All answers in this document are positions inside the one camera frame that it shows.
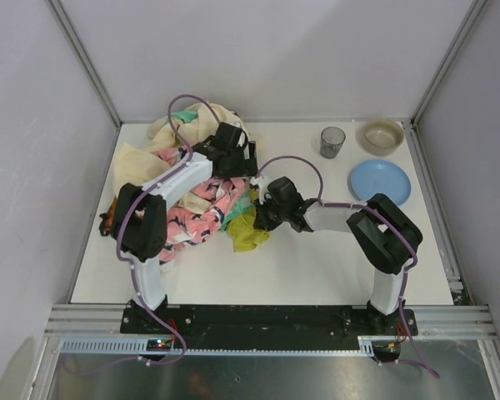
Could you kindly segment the yellow green cloth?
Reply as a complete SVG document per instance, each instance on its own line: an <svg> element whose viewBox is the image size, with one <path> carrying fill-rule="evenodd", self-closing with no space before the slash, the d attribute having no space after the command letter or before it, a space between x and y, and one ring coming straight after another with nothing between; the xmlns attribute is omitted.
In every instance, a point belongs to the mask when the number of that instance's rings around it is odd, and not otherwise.
<svg viewBox="0 0 500 400"><path fill-rule="evenodd" d="M251 252L270 238L269 232L254 227L257 218L255 205L257 200L257 191L248 189L228 214L230 220L227 222L225 231L232 239L235 253Z"/></svg>

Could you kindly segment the pink patterned cloth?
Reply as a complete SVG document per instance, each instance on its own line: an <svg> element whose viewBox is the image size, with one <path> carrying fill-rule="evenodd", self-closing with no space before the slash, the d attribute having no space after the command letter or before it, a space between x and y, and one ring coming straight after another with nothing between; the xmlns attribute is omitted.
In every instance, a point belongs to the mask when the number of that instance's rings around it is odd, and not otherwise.
<svg viewBox="0 0 500 400"><path fill-rule="evenodd" d="M160 271L173 268L177 252L205 243L220 230L247 188L247 180L241 177L210 178L168 209L167 241L158 256Z"/></svg>

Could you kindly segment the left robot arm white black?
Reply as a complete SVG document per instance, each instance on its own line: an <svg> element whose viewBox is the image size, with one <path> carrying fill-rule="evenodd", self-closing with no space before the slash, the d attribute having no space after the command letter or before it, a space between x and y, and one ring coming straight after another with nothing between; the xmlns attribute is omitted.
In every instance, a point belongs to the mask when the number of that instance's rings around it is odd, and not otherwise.
<svg viewBox="0 0 500 400"><path fill-rule="evenodd" d="M164 302L159 253L168 239L168 210L210 178L250 178L257 174L256 144L234 123L187 149L180 161L141 186L127 183L117 195L110 234L116 254L130 264L136 302L155 310Z"/></svg>

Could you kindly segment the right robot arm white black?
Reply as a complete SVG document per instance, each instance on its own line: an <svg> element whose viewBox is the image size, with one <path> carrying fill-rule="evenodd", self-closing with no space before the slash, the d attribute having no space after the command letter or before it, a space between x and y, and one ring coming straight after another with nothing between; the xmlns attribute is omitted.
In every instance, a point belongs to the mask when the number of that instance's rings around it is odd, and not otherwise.
<svg viewBox="0 0 500 400"><path fill-rule="evenodd" d="M287 223L298 233L351 233L375 273L367 308L343 321L380 334L396 327L423 235L388 196L377 193L366 203L324 202L304 199L287 177L254 177L250 185L257 191L256 229L271 232Z"/></svg>

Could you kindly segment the cream yellow cloth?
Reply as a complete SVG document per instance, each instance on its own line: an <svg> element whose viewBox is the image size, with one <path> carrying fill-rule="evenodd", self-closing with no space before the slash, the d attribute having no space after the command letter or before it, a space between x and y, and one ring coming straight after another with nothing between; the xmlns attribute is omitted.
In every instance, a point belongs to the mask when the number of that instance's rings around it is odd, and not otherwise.
<svg viewBox="0 0 500 400"><path fill-rule="evenodd" d="M220 122L244 127L243 121L234 112L215 103L211 107L195 103L181 112L173 112L171 119L163 117L151 124L147 130L149 141L146 145L136 148L124 143L114 156L113 194L118 195L126 183L140 186L153 180L185 156L187 148L175 136L172 125L193 145L213 135ZM186 193L175 206L195 214L204 214L214 206L229 211L246 190L243 178L210 179Z"/></svg>

